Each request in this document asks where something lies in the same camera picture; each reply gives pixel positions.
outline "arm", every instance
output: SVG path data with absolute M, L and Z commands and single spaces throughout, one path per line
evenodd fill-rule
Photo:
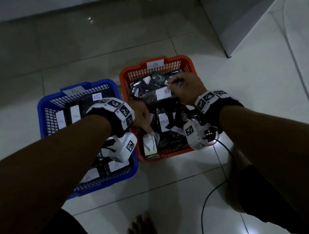
M 128 102 L 133 126 L 152 133 L 149 111 Z M 1 233 L 40 233 L 89 170 L 111 125 L 89 115 L 0 161 Z
M 184 87 L 173 82 L 184 80 Z M 193 73 L 179 73 L 168 87 L 189 105 L 207 90 Z M 244 107 L 225 106 L 221 128 L 281 195 L 309 222 L 309 125 L 257 113 Z

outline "person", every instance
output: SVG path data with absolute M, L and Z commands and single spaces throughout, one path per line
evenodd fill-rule
M 178 79 L 184 81 L 182 88 L 174 83 Z M 168 88 L 192 106 L 207 92 L 193 73 L 178 73 Z M 151 134 L 145 104 L 128 104 L 135 112 L 134 126 Z M 239 208 L 291 233 L 308 233 L 309 125 L 234 105 L 219 110 L 218 123 L 239 151 L 228 181 Z M 111 131 L 106 118 L 89 115 L 1 160 L 2 233 L 86 233 L 61 207 Z M 138 233 L 157 233 L 148 213 L 138 216 L 127 230 Z

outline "hand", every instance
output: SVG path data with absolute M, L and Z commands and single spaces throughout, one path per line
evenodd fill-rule
M 134 110 L 135 120 L 133 121 L 134 127 L 141 127 L 147 133 L 154 136 L 155 133 L 150 127 L 150 114 L 146 105 L 142 101 L 128 101 L 128 105 Z
M 184 85 L 179 88 L 174 82 L 176 80 L 183 80 Z M 194 73 L 179 72 L 174 75 L 169 81 L 167 88 L 170 89 L 181 102 L 194 106 L 194 103 L 198 96 L 207 91 L 203 82 Z

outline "tile floor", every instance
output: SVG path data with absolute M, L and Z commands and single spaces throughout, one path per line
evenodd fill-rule
M 44 95 L 103 78 L 119 84 L 124 67 L 163 55 L 189 56 L 207 88 L 223 88 L 248 108 L 309 123 L 303 88 L 309 87 L 308 0 L 285 5 L 294 57 L 282 33 L 283 2 L 273 5 L 231 59 L 197 0 L 110 0 L 0 23 L 0 159 L 39 140 L 36 105 Z M 232 147 L 225 134 L 220 139 Z M 201 233 L 204 199 L 225 180 L 221 166 L 227 173 L 229 161 L 216 144 L 140 164 L 133 178 L 68 200 L 63 208 L 89 233 L 125 233 L 144 210 L 159 233 Z M 287 233 L 232 210 L 225 189 L 206 205 L 205 233 Z

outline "red basket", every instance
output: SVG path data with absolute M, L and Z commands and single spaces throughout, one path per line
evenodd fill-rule
M 164 59 L 163 67 L 147 69 L 148 62 L 153 62 L 153 61 L 162 60 L 162 59 Z M 164 74 L 164 73 L 175 71 L 180 68 L 182 68 L 184 72 L 193 72 L 196 74 L 196 71 L 195 71 L 195 68 L 193 66 L 191 59 L 184 55 L 175 56 L 172 58 L 167 58 L 166 56 L 160 57 L 160 58 L 154 58 L 154 59 L 143 61 L 139 65 L 127 67 L 123 69 L 119 75 L 119 78 L 120 78 L 120 84 L 121 84 L 124 100 L 127 102 L 128 100 L 131 99 L 129 95 L 130 90 L 129 90 L 129 85 L 128 85 L 128 83 L 130 83 L 131 81 L 137 80 L 141 77 L 149 76 L 154 71 L 158 71 L 161 74 Z M 182 150 L 176 150 L 176 151 L 173 151 L 169 148 L 165 148 L 163 150 L 159 150 L 160 158 L 147 161 L 144 159 L 144 157 L 142 156 L 139 150 L 141 146 L 139 142 L 139 129 L 132 127 L 131 132 L 134 133 L 138 139 L 138 144 L 135 147 L 135 151 L 136 151 L 136 155 L 138 159 L 142 162 L 153 162 L 153 161 L 161 160 L 163 158 L 169 158 L 169 157 L 173 157 L 179 154 L 193 151 L 193 149 L 190 147 L 187 147 Z

